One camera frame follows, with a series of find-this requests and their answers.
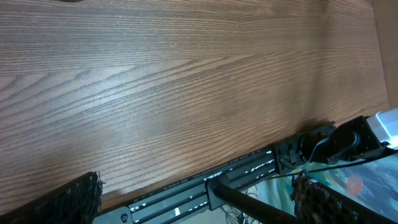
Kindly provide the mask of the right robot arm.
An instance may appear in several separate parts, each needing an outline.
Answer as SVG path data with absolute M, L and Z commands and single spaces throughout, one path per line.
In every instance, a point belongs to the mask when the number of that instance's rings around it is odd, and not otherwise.
M 354 165 L 397 153 L 397 108 L 372 116 L 358 116 L 339 126 L 323 126 L 297 134 L 275 145 L 275 170 L 285 175 L 315 162 L 339 168 L 340 161 Z

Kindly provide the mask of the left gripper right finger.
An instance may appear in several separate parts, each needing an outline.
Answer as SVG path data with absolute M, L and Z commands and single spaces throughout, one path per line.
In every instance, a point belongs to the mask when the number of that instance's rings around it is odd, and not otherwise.
M 391 224 L 386 218 L 311 178 L 306 172 L 292 177 L 294 215 L 300 223 Z

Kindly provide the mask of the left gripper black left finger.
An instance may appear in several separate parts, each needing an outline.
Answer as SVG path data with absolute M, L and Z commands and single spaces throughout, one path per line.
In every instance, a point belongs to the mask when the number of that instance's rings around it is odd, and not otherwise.
M 1 215 L 1 224 L 92 224 L 101 210 L 102 193 L 100 174 L 87 172 Z

